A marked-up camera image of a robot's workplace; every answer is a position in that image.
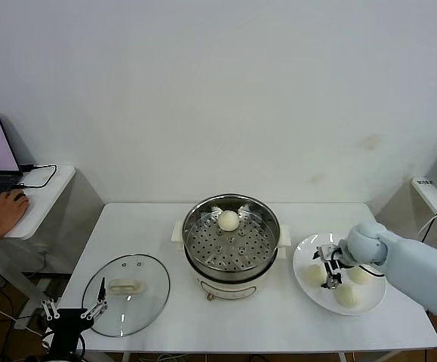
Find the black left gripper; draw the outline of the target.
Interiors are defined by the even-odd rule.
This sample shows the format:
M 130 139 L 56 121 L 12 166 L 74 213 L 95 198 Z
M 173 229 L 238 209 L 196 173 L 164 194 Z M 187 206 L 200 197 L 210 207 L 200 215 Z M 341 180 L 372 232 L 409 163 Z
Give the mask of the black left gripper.
M 42 301 L 49 321 L 50 348 L 46 361 L 83 361 L 86 346 L 82 333 L 90 328 L 89 320 L 97 320 L 107 310 L 106 281 L 102 278 L 97 301 L 89 308 L 59 308 L 53 299 Z

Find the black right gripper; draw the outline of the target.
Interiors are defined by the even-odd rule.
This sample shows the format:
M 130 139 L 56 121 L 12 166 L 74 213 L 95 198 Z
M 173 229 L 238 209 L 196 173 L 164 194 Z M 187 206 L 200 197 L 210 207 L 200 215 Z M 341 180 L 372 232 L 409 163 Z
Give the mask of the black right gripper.
M 317 248 L 312 258 L 318 259 L 320 257 L 321 251 Z M 342 274 L 340 273 L 340 269 L 349 268 L 349 266 L 343 261 L 343 251 L 339 246 L 328 245 L 328 257 L 327 261 L 324 262 L 324 267 L 327 276 L 321 287 L 329 290 L 336 289 L 342 284 Z

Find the person's right hand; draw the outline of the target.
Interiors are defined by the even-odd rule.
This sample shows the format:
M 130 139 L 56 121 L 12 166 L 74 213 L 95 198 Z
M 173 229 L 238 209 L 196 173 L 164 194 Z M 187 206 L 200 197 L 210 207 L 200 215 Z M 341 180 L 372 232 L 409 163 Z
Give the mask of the person's right hand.
M 22 189 L 0 194 L 0 237 L 5 236 L 20 221 L 29 206 Z

